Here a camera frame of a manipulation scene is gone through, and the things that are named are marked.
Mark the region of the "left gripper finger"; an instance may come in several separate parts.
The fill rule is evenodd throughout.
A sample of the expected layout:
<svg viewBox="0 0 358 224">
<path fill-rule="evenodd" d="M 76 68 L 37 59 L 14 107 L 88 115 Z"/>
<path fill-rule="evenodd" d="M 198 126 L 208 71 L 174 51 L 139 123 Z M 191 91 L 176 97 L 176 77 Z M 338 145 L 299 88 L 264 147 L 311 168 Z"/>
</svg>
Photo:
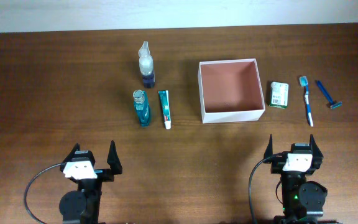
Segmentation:
<svg viewBox="0 0 358 224">
<path fill-rule="evenodd" d="M 79 151 L 80 150 L 80 145 L 78 143 L 76 143 L 74 146 L 73 146 L 73 149 L 69 152 L 69 154 L 66 156 L 66 158 L 64 158 L 64 160 L 62 161 L 62 164 L 65 164 L 67 162 L 70 162 L 74 155 L 75 155 L 75 152 L 76 151 Z"/>
<path fill-rule="evenodd" d="M 116 151 L 116 144 L 114 140 L 111 141 L 109 147 L 107 163 L 109 164 L 110 169 L 114 175 L 122 174 L 123 168 Z"/>
</svg>

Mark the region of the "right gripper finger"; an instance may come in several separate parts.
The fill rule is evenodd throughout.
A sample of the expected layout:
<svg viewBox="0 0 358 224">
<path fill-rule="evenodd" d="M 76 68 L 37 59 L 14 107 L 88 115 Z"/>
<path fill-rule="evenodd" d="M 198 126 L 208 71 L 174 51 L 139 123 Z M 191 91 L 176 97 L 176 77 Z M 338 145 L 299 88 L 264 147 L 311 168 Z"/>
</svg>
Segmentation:
<svg viewBox="0 0 358 224">
<path fill-rule="evenodd" d="M 264 159 L 268 159 L 269 157 L 273 156 L 273 137 L 272 134 L 269 136 L 268 145 L 264 152 Z"/>
<path fill-rule="evenodd" d="M 323 159 L 323 153 L 320 151 L 319 147 L 317 146 L 314 136 L 310 134 L 310 147 L 313 153 L 313 159 Z"/>
</svg>

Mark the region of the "blue disposable razor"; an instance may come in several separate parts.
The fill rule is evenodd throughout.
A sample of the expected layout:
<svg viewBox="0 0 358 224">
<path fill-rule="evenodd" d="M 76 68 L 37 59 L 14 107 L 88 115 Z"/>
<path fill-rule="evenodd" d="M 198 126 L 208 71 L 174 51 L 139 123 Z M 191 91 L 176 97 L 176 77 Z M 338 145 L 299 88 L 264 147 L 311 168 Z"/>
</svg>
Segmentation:
<svg viewBox="0 0 358 224">
<path fill-rule="evenodd" d="M 325 87 L 323 86 L 322 82 L 319 80 L 315 81 L 318 88 L 320 89 L 320 91 L 323 93 L 323 95 L 325 96 L 325 98 L 329 101 L 329 108 L 331 110 L 336 109 L 340 106 L 342 106 L 342 102 L 341 101 L 334 101 L 331 98 L 331 95 L 328 93 L 328 91 L 325 89 Z"/>
</svg>

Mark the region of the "green white soap box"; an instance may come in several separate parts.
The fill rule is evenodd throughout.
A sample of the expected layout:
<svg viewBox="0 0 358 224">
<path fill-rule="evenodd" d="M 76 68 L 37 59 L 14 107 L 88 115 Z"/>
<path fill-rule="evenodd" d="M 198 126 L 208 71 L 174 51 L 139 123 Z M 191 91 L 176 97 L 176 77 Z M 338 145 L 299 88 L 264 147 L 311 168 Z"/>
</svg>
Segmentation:
<svg viewBox="0 0 358 224">
<path fill-rule="evenodd" d="M 270 84 L 270 101 L 269 106 L 286 109 L 288 107 L 289 84 L 281 82 L 272 82 Z"/>
</svg>

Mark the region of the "teal mouthwash bottle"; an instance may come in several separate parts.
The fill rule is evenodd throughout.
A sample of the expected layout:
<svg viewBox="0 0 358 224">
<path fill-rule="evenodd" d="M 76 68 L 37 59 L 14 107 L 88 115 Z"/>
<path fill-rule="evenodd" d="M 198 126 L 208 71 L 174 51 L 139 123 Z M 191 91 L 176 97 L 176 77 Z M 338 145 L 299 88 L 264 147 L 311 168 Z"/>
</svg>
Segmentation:
<svg viewBox="0 0 358 224">
<path fill-rule="evenodd" d="M 150 105 L 147 94 L 144 90 L 136 90 L 133 92 L 134 108 L 141 126 L 146 127 L 150 124 Z"/>
</svg>

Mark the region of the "blue white toothbrush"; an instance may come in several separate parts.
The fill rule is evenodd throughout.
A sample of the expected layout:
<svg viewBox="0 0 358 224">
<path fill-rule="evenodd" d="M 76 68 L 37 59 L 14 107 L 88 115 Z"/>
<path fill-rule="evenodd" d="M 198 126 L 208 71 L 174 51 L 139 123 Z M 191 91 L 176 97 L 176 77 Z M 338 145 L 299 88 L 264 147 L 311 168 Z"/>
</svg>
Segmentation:
<svg viewBox="0 0 358 224">
<path fill-rule="evenodd" d="M 313 117 L 311 114 L 311 107 L 310 107 L 310 101 L 309 101 L 309 85 L 308 80 L 306 76 L 301 76 L 299 78 L 300 85 L 305 89 L 304 99 L 305 99 L 305 105 L 306 105 L 306 112 L 308 117 L 308 122 L 311 127 L 314 126 Z"/>
</svg>

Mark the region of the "clear foam pump bottle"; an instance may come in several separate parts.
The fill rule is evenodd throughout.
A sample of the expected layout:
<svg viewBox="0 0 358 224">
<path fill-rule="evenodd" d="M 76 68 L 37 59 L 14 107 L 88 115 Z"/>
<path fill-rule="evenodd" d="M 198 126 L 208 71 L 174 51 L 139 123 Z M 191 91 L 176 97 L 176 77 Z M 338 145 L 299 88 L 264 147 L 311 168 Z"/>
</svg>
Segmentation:
<svg viewBox="0 0 358 224">
<path fill-rule="evenodd" d="M 153 88 L 155 86 L 154 61 L 150 54 L 148 41 L 143 42 L 138 54 L 139 69 L 142 75 L 143 84 L 146 88 Z"/>
</svg>

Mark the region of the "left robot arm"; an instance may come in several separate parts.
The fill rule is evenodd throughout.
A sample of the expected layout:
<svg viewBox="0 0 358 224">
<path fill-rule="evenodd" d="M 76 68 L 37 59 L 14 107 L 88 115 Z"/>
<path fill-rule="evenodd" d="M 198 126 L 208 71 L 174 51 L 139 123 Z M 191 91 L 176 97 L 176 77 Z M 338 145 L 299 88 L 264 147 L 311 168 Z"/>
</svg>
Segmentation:
<svg viewBox="0 0 358 224">
<path fill-rule="evenodd" d="M 116 145 L 111 141 L 107 156 L 108 169 L 95 169 L 95 158 L 91 151 L 82 151 L 75 144 L 62 161 L 60 171 L 77 185 L 77 189 L 66 193 L 60 200 L 59 211 L 63 223 L 98 224 L 102 196 L 102 184 L 114 181 L 122 174 Z"/>
</svg>

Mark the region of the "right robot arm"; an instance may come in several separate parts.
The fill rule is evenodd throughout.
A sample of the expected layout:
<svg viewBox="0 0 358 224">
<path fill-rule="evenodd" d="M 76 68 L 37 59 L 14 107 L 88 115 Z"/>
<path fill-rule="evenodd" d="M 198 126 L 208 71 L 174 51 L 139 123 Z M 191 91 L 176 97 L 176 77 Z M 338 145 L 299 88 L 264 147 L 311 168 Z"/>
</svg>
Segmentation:
<svg viewBox="0 0 358 224">
<path fill-rule="evenodd" d="M 310 142 L 293 143 L 289 151 L 273 153 L 270 136 L 264 153 L 264 163 L 271 165 L 271 173 L 280 175 L 283 215 L 273 218 L 274 223 L 318 223 L 323 216 L 323 205 L 328 190 L 306 177 L 321 167 L 324 156 L 310 136 Z"/>
</svg>

